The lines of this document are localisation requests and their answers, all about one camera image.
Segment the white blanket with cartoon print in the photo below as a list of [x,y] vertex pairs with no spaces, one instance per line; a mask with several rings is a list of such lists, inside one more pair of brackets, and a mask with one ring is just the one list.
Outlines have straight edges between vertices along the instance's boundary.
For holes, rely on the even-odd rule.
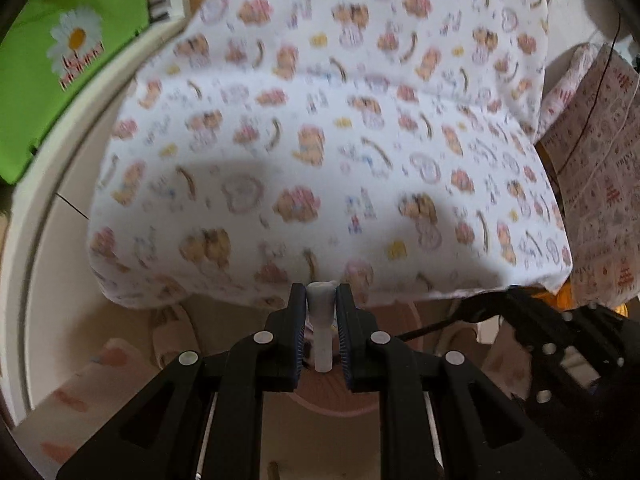
[[91,212],[105,295],[360,304],[559,288],[530,142],[546,0],[206,0],[140,69]]

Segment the metal rivet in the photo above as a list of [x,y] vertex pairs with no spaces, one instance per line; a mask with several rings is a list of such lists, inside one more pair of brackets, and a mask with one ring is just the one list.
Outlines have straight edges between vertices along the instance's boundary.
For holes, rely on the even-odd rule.
[[386,332],[382,332],[382,330],[378,330],[377,332],[371,334],[371,340],[376,345],[386,345],[389,341],[391,341],[391,336]]
[[254,341],[258,343],[258,345],[266,345],[273,341],[273,334],[268,330],[262,330],[261,332],[256,332],[254,334]]
[[546,404],[551,400],[551,392],[549,390],[540,390],[536,394],[538,404]]
[[198,362],[198,354],[196,352],[188,351],[182,352],[178,357],[178,362],[183,366],[190,366]]
[[542,345],[542,353],[544,355],[553,355],[556,353],[556,345],[553,343],[545,343]]
[[465,356],[457,350],[447,352],[444,358],[446,359],[447,363],[455,366],[460,366],[463,362],[465,362]]

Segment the patterned cloth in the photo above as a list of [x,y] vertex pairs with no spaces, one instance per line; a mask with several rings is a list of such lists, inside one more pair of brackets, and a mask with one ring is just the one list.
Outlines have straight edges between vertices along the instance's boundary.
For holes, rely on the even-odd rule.
[[278,307],[557,290],[572,261],[530,142],[545,0],[206,0],[140,69],[89,252],[110,300]]
[[157,373],[148,359],[122,339],[43,400],[13,436],[44,480],[121,410]]

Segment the daisy embroidery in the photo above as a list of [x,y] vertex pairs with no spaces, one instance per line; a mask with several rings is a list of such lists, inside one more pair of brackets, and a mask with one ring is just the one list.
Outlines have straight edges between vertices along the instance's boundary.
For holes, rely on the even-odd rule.
[[104,52],[102,44],[102,18],[89,7],[64,12],[60,24],[51,29],[56,40],[47,51],[51,71],[60,76],[63,90]]

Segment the green cloth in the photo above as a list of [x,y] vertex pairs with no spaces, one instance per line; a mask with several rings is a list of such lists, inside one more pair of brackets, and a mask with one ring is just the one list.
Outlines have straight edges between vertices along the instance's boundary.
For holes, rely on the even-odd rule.
[[76,94],[147,27],[146,0],[28,1],[0,44],[0,178],[20,179]]

